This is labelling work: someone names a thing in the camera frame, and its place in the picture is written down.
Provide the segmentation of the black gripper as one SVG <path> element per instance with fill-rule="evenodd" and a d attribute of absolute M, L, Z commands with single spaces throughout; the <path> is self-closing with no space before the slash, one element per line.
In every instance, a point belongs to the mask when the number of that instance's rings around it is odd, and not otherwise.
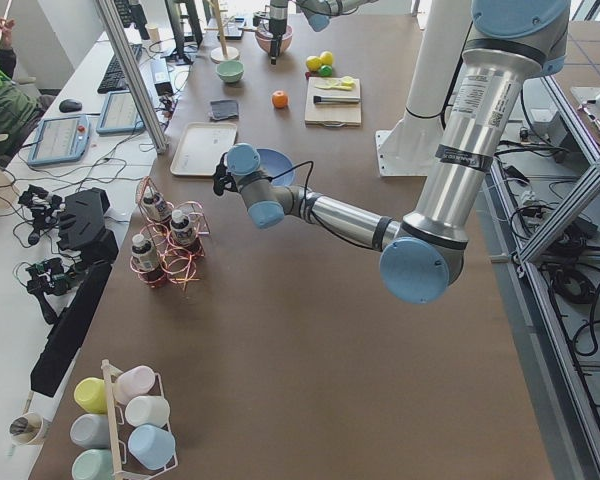
<path fill-rule="evenodd" d="M 238 188 L 234 177 L 229 172 L 226 164 L 227 154 L 223 153 L 215 167 L 213 179 L 213 192 L 216 196 L 223 196 L 226 191 L 237 193 Z"/>
<path fill-rule="evenodd" d="M 282 37 L 286 33 L 288 18 L 288 7 L 284 5 L 268 5 L 263 10 L 253 13 L 253 24 L 264 25 L 264 28 L 272 35 L 269 49 L 269 58 L 272 65 L 277 64 L 281 53 Z"/>

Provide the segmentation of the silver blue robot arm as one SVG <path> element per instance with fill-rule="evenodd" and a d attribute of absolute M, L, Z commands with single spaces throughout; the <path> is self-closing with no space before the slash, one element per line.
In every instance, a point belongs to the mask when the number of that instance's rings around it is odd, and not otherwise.
<path fill-rule="evenodd" d="M 306 185 L 273 185 L 247 143 L 221 157 L 215 194 L 240 194 L 260 229 L 294 215 L 380 252 L 384 285 L 403 301 L 439 298 L 462 271 L 465 223 L 524 82 L 560 71 L 566 54 L 566 1 L 474 1 L 467 12 L 472 26 L 462 51 L 465 75 L 417 206 L 401 221 Z"/>
<path fill-rule="evenodd" d="M 332 17 L 351 14 L 360 6 L 368 3 L 374 3 L 374 0 L 295 1 L 311 28 L 316 32 L 324 30 Z M 288 4 L 288 0 L 271 0 L 264 11 L 254 15 L 255 18 L 266 20 L 268 23 L 268 31 L 272 35 L 268 56 L 272 65 L 277 64 L 281 53 L 282 40 L 287 29 Z"/>

